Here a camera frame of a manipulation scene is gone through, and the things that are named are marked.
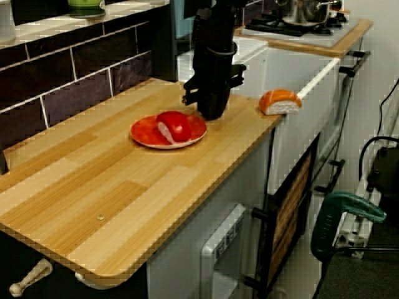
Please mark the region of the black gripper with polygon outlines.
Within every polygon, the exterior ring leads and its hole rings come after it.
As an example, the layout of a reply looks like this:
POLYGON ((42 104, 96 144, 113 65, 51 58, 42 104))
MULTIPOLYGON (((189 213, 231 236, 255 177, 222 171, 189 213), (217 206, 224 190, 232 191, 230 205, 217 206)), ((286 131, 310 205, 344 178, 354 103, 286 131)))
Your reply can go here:
POLYGON ((197 109, 205 120, 219 118, 226 108, 230 88, 244 82, 246 66, 233 64, 237 51, 236 45, 222 52, 205 45, 197 45, 194 49, 194 75, 183 86, 186 90, 183 103, 198 103, 197 109))

